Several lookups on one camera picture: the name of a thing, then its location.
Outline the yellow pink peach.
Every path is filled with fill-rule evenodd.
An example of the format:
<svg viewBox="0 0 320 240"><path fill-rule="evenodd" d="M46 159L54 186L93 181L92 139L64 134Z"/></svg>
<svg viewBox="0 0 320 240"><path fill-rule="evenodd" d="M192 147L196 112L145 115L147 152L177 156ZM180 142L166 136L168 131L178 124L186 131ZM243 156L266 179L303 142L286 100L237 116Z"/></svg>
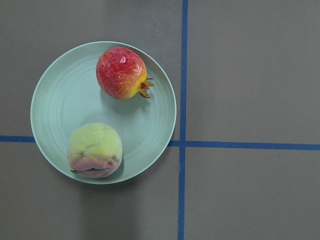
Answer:
<svg viewBox="0 0 320 240"><path fill-rule="evenodd" d="M105 178L119 168L122 159L122 140L118 132L107 124L85 124L69 139L67 161L74 174Z"/></svg>

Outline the green plate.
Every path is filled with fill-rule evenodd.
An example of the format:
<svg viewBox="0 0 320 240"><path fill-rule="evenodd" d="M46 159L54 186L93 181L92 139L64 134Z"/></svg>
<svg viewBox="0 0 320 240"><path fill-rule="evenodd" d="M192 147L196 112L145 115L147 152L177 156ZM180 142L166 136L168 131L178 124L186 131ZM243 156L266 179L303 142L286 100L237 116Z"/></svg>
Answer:
<svg viewBox="0 0 320 240"><path fill-rule="evenodd" d="M33 93L30 121L38 148L53 167L80 182L104 185L137 176L161 156L174 132L177 104L173 87L162 67L142 50L133 49L153 83L149 98L135 95L118 100L100 88L98 59L117 46L117 42L98 41L67 51L45 70ZM110 125L122 140L121 165L108 177L74 174L68 164L70 136L88 123Z"/></svg>

